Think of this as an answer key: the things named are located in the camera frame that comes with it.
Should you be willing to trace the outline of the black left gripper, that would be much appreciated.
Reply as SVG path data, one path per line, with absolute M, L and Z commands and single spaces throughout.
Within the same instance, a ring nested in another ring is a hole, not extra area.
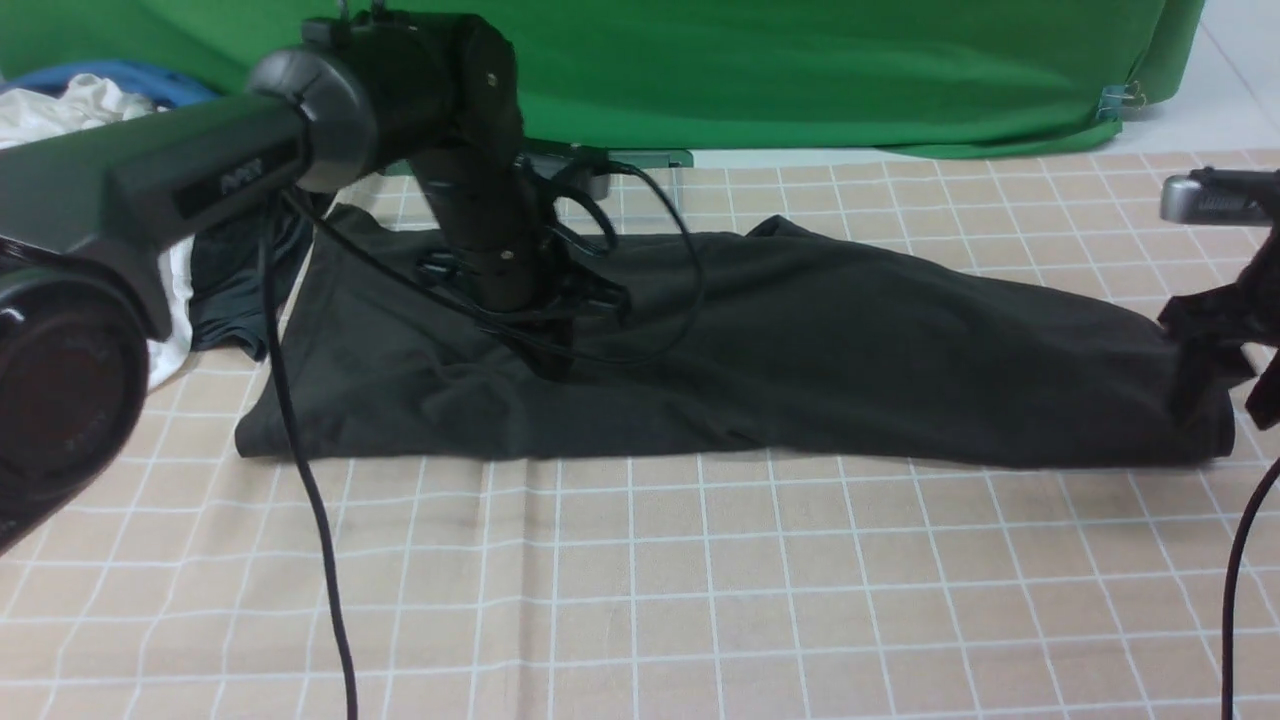
M 535 178 L 522 154 L 499 163 L 475 150 L 425 151 L 410 169 L 445 245 L 419 261 L 424 281 L 476 313 L 534 375 L 570 375 L 579 319 L 623 322 L 630 292 L 575 259 L 618 247 L 599 201 Z

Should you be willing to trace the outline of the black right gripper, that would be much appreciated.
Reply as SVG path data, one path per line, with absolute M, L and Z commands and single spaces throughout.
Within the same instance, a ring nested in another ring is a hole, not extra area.
M 1257 372 L 1243 350 L 1245 345 L 1279 347 L 1276 225 L 1233 283 L 1170 299 L 1158 324 L 1178 346 L 1169 396 L 1175 420 L 1189 421 L 1212 393 L 1254 379 L 1245 410 L 1261 430 L 1277 425 L 1277 359 Z

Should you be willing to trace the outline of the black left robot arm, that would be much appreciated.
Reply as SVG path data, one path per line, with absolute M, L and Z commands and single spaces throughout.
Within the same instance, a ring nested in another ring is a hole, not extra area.
M 513 45 L 480 15 L 308 19 L 236 96 L 3 151 L 1 534 L 9 550 L 92 483 L 143 410 L 148 340 L 173 328 L 157 261 L 288 188 L 333 193 L 406 161 L 445 249 L 425 268 L 536 374 L 573 322 L 628 291 L 570 256 L 618 243 L 562 225 L 603 154 L 545 178 L 525 152 Z

